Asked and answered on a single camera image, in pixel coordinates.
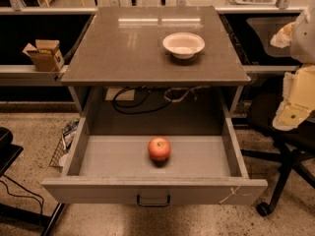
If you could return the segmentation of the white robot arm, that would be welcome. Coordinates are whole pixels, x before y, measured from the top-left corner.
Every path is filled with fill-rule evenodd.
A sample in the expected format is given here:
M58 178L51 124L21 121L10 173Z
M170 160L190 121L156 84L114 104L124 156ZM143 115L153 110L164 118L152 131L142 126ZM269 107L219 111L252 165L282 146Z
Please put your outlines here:
M272 37L271 44L288 47L290 56L302 64L294 74L284 73L283 101L273 120L274 128L289 131L315 110L315 0L294 22L281 28Z

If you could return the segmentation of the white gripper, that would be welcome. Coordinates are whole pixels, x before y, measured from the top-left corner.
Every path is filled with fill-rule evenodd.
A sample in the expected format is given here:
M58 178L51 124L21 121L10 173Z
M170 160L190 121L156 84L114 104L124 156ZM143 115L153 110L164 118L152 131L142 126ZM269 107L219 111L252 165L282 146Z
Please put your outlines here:
M270 43L277 48L291 44L294 22L286 24L273 35ZM283 100L276 111L273 127L281 131L296 129L315 109L315 65L306 64L294 74L286 72L283 79Z

